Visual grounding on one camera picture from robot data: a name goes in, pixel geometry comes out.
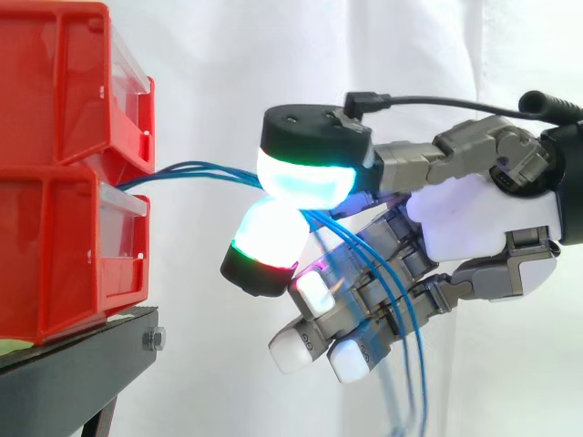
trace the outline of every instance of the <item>stacked red drawers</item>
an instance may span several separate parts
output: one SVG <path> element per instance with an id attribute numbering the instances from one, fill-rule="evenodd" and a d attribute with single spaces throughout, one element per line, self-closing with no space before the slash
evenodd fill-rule
<path id="1" fill-rule="evenodd" d="M 43 343 L 148 296 L 154 83 L 98 3 L 0 3 L 0 339 Z"/>

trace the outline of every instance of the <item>green led light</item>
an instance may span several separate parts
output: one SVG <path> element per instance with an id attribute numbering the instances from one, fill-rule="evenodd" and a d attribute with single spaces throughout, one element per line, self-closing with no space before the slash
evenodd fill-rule
<path id="1" fill-rule="evenodd" d="M 260 149 L 257 176 L 271 196 L 299 209 L 332 209 L 353 189 L 356 171 L 345 167 L 313 167 L 280 161 Z"/>
<path id="2" fill-rule="evenodd" d="M 309 234 L 310 226 L 300 211 L 265 198 L 247 211 L 232 244 L 262 264 L 289 268 L 300 258 Z"/>

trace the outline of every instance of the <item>metal bolt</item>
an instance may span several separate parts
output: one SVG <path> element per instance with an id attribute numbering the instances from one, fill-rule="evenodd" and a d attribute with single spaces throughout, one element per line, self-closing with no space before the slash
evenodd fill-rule
<path id="1" fill-rule="evenodd" d="M 144 351 L 162 351 L 166 344 L 166 330 L 161 326 L 150 328 L 142 336 L 142 349 Z"/>

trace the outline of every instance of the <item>white backdrop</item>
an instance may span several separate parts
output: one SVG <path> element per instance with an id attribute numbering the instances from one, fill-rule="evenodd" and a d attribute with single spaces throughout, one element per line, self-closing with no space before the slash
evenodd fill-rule
<path id="1" fill-rule="evenodd" d="M 204 159 L 253 169 L 267 107 L 340 104 L 347 90 L 513 107 L 532 87 L 583 102 L 577 48 L 566 47 L 577 36 L 575 23 L 559 23 L 577 14 L 557 12 L 567 0 L 108 3 L 118 31 L 157 82 L 158 168 Z M 474 115 L 403 107 L 366 121 L 376 141 L 416 141 Z M 287 297 L 253 299 L 219 274 L 260 193 L 202 180 L 152 183 L 141 191 L 152 200 L 148 303 L 160 306 L 168 342 L 156 365 L 119 397 L 113 437 L 387 434 L 377 377 L 343 388 L 326 359 L 283 377 L 267 343 L 297 310 Z M 316 253 L 307 252 L 306 259 Z M 583 413 L 580 254 L 569 250 L 545 289 L 527 300 L 468 303 L 457 326 L 453 314 L 423 329 L 428 435 L 557 429 L 574 435 Z M 390 362 L 404 403 L 399 348 Z"/>

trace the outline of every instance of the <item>bundle of blue wires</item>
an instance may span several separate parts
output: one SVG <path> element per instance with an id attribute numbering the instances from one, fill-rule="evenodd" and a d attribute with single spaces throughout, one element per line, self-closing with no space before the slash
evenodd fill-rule
<path id="1" fill-rule="evenodd" d="M 220 171 L 226 173 L 226 175 L 212 173 L 212 171 Z M 251 173 L 249 171 L 241 170 L 238 168 L 230 168 L 224 167 L 217 164 L 212 164 L 205 161 L 185 161 L 175 164 L 173 166 L 164 168 L 160 170 L 160 172 L 145 176 L 142 178 L 136 178 L 131 180 L 128 183 L 121 184 L 118 186 L 119 189 L 127 190 L 133 188 L 137 185 L 140 185 L 145 182 L 149 182 L 152 180 L 162 180 L 162 179 L 176 179 L 176 178 L 213 178 L 219 180 L 226 180 L 229 182 L 234 182 L 242 185 L 246 185 L 249 187 L 259 188 L 261 189 L 261 184 L 257 178 L 257 175 Z M 402 333 L 402 340 L 403 340 L 403 347 L 404 347 L 404 366 L 407 378 L 407 391 L 409 397 L 409 407 L 411 409 L 409 423 L 413 423 L 415 420 L 415 403 L 414 403 L 414 390 L 413 384 L 411 379 L 411 370 L 410 370 L 410 362 L 409 362 L 409 350 L 407 345 L 407 338 L 406 338 L 406 330 L 404 327 L 404 320 L 401 311 L 396 302 L 396 298 L 391 291 L 389 285 L 387 284 L 386 280 L 383 276 L 379 273 L 378 269 L 374 266 L 374 263 L 369 260 L 369 258 L 365 255 L 364 251 L 368 252 L 370 256 L 375 259 L 381 267 L 386 269 L 389 274 L 391 275 L 394 283 L 396 284 L 397 288 L 401 292 L 403 296 L 405 305 L 409 312 L 411 323 L 414 329 L 414 335 L 417 342 L 417 350 L 419 355 L 419 368 L 421 373 L 421 388 L 422 388 L 422 402 L 423 402 L 423 414 L 422 414 L 422 423 L 421 423 L 421 430 L 420 435 L 425 434 L 426 423 L 427 423 L 427 383 L 426 383 L 426 375 L 425 375 L 425 365 L 424 365 L 424 353 L 423 353 L 423 343 L 421 340 L 421 333 L 419 331 L 419 324 L 417 322 L 417 318 L 415 315 L 414 305 L 411 302 L 411 298 L 409 297 L 407 290 L 405 289 L 403 283 L 399 280 L 396 272 L 393 268 L 386 262 L 386 260 L 376 252 L 368 243 L 360 239 L 358 236 L 353 234 L 350 230 L 346 229 L 333 219 L 325 216 L 320 211 L 303 211 L 307 218 L 315 219 L 322 223 L 326 228 L 330 229 L 333 233 L 335 233 L 338 237 L 340 237 L 352 250 L 357 256 L 364 262 L 364 264 L 368 267 L 368 269 L 373 273 L 376 279 L 381 283 L 384 290 L 387 293 L 389 301 L 391 301 L 391 305 L 394 309 L 394 315 L 396 318 L 397 326 L 399 331 Z"/>

